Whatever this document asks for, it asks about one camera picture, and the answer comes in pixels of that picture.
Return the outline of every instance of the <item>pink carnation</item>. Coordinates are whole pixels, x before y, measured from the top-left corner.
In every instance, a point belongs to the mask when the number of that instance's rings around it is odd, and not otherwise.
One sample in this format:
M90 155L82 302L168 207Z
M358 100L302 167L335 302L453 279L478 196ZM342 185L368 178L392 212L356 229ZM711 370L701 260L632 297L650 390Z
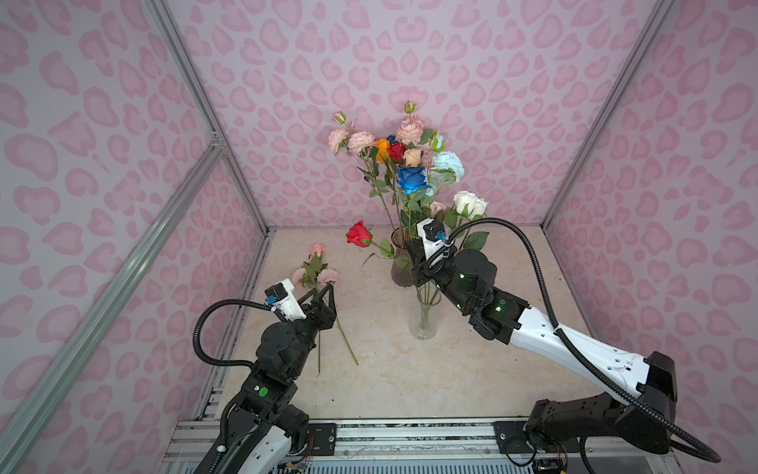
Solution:
M354 133L352 137L350 137L350 141L347 143L347 152L350 155L357 156L362 149L373 145L376 141L376 137L374 137L371 132Z
M340 283L340 273L334 268L324 268L324 270L318 274L316 280L321 284L337 284Z
M397 138L397 141L406 145L411 142L418 145L418 142L421 140L421 135L423 134L424 123L421 122L420 118L411 115L400 121L400 126L397 128L397 132L395 132L395 138Z
M302 277L305 276L305 269L303 267L298 268L295 270L295 273L292 273L292 277L290 277L290 280L293 284L302 286Z
M329 133L329 151L336 155L340 151L342 142L349 136L350 133L344 128L337 128L332 133Z

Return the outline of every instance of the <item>red rose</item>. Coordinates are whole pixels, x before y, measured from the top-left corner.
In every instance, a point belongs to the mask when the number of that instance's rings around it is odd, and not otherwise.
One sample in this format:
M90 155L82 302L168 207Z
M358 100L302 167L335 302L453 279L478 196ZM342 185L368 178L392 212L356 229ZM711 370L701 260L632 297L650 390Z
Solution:
M402 163L402 154L406 152L406 146L401 142L397 142L390 147L390 158L397 163Z
M347 231L347 243L354 243L359 247L367 247L371 244L371 234L363 225L363 221L353 225Z

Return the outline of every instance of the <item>rose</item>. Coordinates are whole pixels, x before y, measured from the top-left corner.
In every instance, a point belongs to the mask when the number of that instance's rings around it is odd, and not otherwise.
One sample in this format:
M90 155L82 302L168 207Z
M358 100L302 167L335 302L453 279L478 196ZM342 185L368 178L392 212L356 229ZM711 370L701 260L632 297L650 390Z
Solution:
M354 243L359 247L367 247L371 245L371 239L373 238L368 229L363 225L363 221L359 221L357 224L353 225L350 230L347 231L346 237L347 243Z
M395 137L406 145L411 142L418 144L423 134L424 124L418 117L411 115L400 121L400 126L397 128L397 132L395 132Z
M484 210L489 204L489 202L468 191L459 191L453 199L456 201L456 212L465 218L484 215Z
M445 151L445 137L437 135L431 141L431 149L435 153L441 153Z
M373 145L376 141L376 137L374 137L371 132L354 133L347 142L347 152L350 155L356 156L361 150L367 146Z
M323 245L321 245L320 243L314 243L311 246L311 255L309 255L309 257L313 257L313 256L316 256L316 255L322 257L322 256L324 256L324 251L325 250L326 250L326 248Z
M461 159L453 152L442 152L432 161L434 171L451 170L456 174L456 183L461 180L465 170Z
M397 183L406 194L415 193L420 189L429 187L426 184L423 168L408 168L406 166L397 168Z
M438 212L445 210L445 205L439 201L434 201L429 205L429 216L434 217Z
M381 140L377 140L377 161L378 162L384 163L384 160L390 157L390 154L387 151L389 149L390 149L389 140L385 140L384 138Z
M395 142L390 146L390 158L397 163L402 163L402 154L406 152L406 146L401 142Z
M421 150L418 148L406 150L402 156L406 160L406 166L410 168L421 165Z
M292 278L290 278L290 280L294 284L298 284L300 286L303 286L302 285L302 279L303 279L303 277L305 277L305 269L303 267L300 267L297 270L295 270L295 273L292 273Z
M343 147L346 138L350 137L350 132L344 128L337 128L332 133L329 133L329 151L336 155L340 148Z
M340 282L340 273L334 268L324 268L316 277L316 281L321 284L337 284Z

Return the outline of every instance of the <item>glass vase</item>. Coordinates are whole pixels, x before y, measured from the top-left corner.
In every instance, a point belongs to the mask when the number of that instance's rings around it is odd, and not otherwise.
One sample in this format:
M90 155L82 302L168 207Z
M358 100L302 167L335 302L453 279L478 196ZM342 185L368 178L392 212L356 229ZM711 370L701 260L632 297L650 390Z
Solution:
M405 256L407 262L410 260L410 255L408 254L408 250L406 250L406 239L408 239L408 231L405 228L397 228L393 231L392 244L395 246L395 259L392 261L390 275L392 276L392 281L399 287L410 287L413 285L410 263L404 267L397 264L397 259L400 256Z
M427 341L437 334L442 322L442 312L439 304L442 293L431 283L426 283L416 290L418 309L411 313L409 329L416 339Z

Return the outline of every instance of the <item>marble tabletop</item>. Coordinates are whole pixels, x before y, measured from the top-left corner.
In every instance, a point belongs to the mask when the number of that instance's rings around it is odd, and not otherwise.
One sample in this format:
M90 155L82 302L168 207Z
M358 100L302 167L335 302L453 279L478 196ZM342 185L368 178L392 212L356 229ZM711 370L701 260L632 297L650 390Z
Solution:
M489 231L483 252L497 265L496 286L544 311L534 270L522 242L505 228ZM539 227L524 227L535 248L558 320L588 334L574 298ZM292 403L312 419L528 416L540 399L571 400L596 395L589 381L535 353L486 341L468 318L443 299L435 309L443 320L429 341L411 336L408 322L418 311L413 288L390 279L390 260L346 243L347 228L278 230L258 280L254 301L263 290L288 278L307 259L310 246L326 246L324 261L340 272L335 289L337 314L356 354L356 366L335 326L321 334L321 374L317 350L310 354ZM374 228L374 238L389 237L389 228ZM298 289L299 297L305 290ZM271 314L246 314L235 359L255 360ZM249 370L227 374L221 408L240 389Z

